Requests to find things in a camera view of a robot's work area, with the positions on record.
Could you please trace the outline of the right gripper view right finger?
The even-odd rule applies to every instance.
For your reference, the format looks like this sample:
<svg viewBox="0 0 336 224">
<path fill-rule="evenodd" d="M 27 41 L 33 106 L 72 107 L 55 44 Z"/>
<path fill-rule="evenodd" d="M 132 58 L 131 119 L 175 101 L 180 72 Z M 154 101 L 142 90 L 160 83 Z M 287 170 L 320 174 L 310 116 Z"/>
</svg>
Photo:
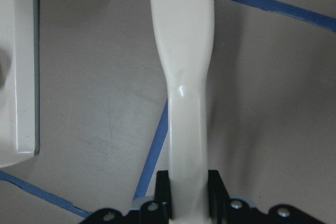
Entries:
<svg viewBox="0 0 336 224">
<path fill-rule="evenodd" d="M 209 216 L 212 223 L 226 223 L 226 203 L 229 194 L 217 170 L 208 171 Z"/>
</svg>

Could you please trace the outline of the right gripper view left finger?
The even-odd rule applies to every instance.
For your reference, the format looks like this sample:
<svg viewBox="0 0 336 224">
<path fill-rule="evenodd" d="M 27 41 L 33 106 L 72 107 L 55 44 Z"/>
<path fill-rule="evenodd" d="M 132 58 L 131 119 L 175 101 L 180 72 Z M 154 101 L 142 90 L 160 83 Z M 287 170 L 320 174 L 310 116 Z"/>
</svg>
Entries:
<svg viewBox="0 0 336 224">
<path fill-rule="evenodd" d="M 172 200 L 169 172 L 167 170 L 160 170 L 156 173 L 155 201 L 162 205 L 163 223 L 169 223 L 172 217 Z"/>
</svg>

